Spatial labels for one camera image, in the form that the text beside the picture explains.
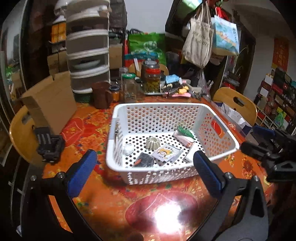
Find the beige ribbed round sponge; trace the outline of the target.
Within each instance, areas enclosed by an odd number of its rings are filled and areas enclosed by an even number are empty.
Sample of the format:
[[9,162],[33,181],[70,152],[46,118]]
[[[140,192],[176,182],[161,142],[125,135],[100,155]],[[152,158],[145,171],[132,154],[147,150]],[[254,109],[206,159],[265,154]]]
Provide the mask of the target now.
[[161,145],[161,142],[156,137],[148,138],[145,143],[145,146],[148,150],[156,150],[160,147],[160,145]]

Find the white perforated plastic basket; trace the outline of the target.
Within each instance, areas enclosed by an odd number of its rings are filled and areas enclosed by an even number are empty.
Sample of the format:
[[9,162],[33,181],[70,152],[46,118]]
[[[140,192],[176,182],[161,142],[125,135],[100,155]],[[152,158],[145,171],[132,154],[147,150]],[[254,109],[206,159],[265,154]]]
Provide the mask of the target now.
[[[186,148],[173,137],[178,126],[188,129],[195,142]],[[134,167],[140,153],[152,156],[148,138],[156,137],[161,145],[168,144],[182,153],[176,161],[154,159],[152,167]],[[125,156],[123,147],[134,145],[134,152]],[[121,175],[126,184],[141,185],[168,182],[197,175],[193,154],[202,151],[211,162],[219,163],[236,152],[239,142],[221,118],[202,103],[150,102],[119,104],[114,108],[107,142],[106,164]]]

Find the yellow wooden chair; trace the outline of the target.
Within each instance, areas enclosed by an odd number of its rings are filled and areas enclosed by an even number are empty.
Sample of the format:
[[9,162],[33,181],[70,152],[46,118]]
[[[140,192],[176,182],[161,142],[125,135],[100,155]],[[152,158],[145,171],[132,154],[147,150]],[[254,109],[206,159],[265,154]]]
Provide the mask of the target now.
[[215,92],[212,100],[227,104],[230,108],[240,113],[251,126],[254,126],[257,119],[257,108],[246,96],[233,89],[221,87]]
[[11,121],[9,136],[13,147],[20,156],[29,164],[41,168],[44,167],[44,162],[37,153],[39,142],[33,130],[34,126],[35,122],[27,107],[23,106]]

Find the black mesh scrubber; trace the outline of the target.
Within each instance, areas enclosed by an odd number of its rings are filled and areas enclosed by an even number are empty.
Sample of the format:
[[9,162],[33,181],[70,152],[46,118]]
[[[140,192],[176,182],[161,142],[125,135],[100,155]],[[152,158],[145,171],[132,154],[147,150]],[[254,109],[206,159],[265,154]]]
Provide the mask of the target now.
[[140,153],[134,163],[134,167],[152,167],[154,165],[154,158],[146,153]]

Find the black phone clamp stand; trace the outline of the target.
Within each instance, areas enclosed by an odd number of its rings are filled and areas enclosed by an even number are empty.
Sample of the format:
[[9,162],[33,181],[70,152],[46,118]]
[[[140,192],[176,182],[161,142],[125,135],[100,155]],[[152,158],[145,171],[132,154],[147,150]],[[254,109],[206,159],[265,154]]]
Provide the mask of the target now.
[[43,162],[57,163],[65,148],[65,140],[61,135],[55,135],[48,127],[35,128],[34,133],[38,140],[37,153]]

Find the green-lid glass jar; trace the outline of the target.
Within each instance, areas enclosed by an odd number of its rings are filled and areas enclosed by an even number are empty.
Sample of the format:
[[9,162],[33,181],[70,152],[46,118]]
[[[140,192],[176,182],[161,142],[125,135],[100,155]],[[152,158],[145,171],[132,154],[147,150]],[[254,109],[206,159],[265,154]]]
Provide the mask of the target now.
[[123,98],[125,103],[135,102],[137,99],[136,75],[133,73],[124,73],[122,75]]

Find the white cartoon wipes packet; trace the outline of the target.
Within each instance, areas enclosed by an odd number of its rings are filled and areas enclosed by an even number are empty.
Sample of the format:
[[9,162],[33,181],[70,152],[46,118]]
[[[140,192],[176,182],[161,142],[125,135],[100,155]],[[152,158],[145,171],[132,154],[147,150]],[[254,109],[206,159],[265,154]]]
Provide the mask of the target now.
[[178,149],[172,145],[164,144],[152,153],[152,157],[161,162],[173,163],[178,159],[181,153],[182,149]]

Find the brown ceramic mug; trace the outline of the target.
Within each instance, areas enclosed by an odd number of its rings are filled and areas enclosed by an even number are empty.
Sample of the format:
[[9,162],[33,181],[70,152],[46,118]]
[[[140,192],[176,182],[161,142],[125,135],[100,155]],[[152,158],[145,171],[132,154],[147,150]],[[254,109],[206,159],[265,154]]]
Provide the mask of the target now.
[[93,104],[96,109],[108,109],[110,107],[113,97],[109,87],[110,84],[106,81],[92,84]]

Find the right yellow wooden chair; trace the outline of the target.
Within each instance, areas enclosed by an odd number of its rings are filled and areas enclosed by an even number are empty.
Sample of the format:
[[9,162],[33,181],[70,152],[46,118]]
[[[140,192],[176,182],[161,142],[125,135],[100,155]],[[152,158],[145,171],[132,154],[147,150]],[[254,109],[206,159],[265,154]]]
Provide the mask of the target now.
[[257,119],[257,108],[246,96],[233,89],[221,87],[215,92],[212,100],[227,104],[230,108],[240,113],[251,126],[254,126]]

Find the pink soft roll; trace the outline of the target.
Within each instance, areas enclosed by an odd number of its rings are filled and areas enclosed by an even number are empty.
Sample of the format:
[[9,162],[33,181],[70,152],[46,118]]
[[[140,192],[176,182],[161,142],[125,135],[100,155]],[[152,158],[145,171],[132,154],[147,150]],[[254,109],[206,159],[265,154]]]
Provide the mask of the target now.
[[178,130],[176,130],[173,134],[173,137],[178,140],[182,145],[186,148],[191,148],[195,140],[191,137],[187,137],[186,135],[181,134]]

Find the blue illustrated paper bag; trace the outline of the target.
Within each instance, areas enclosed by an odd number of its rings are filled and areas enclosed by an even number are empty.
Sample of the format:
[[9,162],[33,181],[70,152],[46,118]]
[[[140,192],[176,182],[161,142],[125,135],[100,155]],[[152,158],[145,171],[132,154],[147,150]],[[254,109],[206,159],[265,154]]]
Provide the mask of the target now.
[[219,56],[239,54],[239,36],[237,25],[215,15],[211,18],[214,30],[212,52]]

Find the green foil packet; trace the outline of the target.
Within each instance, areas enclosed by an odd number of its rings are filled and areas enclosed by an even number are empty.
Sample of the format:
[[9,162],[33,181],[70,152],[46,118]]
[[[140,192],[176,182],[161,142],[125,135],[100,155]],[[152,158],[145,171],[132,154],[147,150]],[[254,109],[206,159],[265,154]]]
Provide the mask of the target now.
[[185,128],[182,128],[181,126],[178,126],[177,130],[178,130],[178,132],[181,133],[181,135],[192,138],[193,140],[195,139],[194,135],[188,129],[185,129]]

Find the beige canvas tote bag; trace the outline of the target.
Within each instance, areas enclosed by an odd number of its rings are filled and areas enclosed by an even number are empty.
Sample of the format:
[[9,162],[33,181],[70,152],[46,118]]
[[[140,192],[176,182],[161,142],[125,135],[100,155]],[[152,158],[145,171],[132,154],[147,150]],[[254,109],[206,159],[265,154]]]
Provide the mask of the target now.
[[211,14],[207,2],[201,4],[199,14],[190,21],[190,29],[182,49],[186,61],[200,69],[208,64],[212,55],[214,30],[211,27]]

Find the brown cardboard box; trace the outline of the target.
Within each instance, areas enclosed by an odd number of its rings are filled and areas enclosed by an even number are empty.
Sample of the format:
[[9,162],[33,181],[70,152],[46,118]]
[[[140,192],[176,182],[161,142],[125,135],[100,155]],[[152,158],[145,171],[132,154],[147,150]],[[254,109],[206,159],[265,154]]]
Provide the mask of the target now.
[[60,134],[77,109],[70,72],[48,76],[27,90],[21,101],[27,107],[36,127],[49,127],[55,135]]

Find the grey tiered food cover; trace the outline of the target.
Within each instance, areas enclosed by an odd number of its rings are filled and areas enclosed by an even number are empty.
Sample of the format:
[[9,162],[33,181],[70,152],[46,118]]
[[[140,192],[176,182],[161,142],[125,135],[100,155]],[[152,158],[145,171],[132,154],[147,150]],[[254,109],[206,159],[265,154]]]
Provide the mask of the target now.
[[110,1],[71,1],[66,9],[66,54],[71,88],[92,92],[92,85],[110,81]]

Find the shelf with boxes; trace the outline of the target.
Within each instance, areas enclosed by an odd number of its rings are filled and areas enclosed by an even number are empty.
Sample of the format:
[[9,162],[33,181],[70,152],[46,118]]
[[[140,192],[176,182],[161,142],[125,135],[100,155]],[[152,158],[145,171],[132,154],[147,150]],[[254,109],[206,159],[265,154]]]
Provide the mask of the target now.
[[257,126],[295,135],[295,81],[284,70],[276,68],[265,76],[254,103]]

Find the white crumpled soft ball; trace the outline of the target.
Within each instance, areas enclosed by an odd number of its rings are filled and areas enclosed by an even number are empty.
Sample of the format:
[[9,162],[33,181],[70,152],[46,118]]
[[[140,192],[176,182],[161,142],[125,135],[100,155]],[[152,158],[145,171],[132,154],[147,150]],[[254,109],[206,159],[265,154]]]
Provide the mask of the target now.
[[134,152],[134,145],[132,145],[132,144],[126,144],[126,145],[124,145],[124,147],[123,147],[123,154],[125,156],[129,156],[133,152]]

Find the red-lid pickle jar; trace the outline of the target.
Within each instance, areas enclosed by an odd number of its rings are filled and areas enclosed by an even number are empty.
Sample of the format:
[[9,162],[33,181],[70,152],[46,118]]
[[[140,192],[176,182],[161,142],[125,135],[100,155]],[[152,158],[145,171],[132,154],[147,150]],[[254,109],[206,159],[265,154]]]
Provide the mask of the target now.
[[161,80],[161,70],[148,68],[144,75],[144,88],[146,92],[159,92]]

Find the red wall banner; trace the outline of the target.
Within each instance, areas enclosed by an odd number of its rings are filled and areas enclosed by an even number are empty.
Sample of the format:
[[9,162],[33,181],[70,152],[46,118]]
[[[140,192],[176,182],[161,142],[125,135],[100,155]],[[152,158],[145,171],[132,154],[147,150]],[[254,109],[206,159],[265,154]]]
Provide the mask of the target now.
[[287,72],[289,59],[289,41],[286,38],[274,38],[273,60],[271,67],[273,69],[281,68]]

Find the small orange sauce jar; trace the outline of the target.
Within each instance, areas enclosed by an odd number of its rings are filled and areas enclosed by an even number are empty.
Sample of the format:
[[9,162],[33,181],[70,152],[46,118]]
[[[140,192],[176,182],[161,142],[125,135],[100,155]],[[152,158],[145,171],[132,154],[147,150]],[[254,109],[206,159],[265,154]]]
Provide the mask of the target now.
[[113,102],[119,102],[120,101],[120,88],[117,85],[111,85],[109,87],[109,90],[112,93]]

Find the green shopping bag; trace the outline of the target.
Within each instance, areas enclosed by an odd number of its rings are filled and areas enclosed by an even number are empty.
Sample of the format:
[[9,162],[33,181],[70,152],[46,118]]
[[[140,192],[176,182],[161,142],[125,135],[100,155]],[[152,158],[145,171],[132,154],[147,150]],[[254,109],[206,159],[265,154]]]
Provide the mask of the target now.
[[165,40],[165,34],[129,34],[128,50],[130,54],[146,54],[156,58],[159,63],[167,65]]

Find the left yellow wooden chair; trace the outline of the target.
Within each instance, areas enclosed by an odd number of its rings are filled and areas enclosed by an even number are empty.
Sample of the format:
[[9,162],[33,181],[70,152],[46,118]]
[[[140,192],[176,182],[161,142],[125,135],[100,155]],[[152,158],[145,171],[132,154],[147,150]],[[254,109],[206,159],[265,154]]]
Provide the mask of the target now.
[[23,106],[11,121],[9,136],[13,147],[20,156],[29,164],[41,168],[44,167],[44,162],[37,153],[39,142],[33,130],[34,126],[35,122],[27,107]]

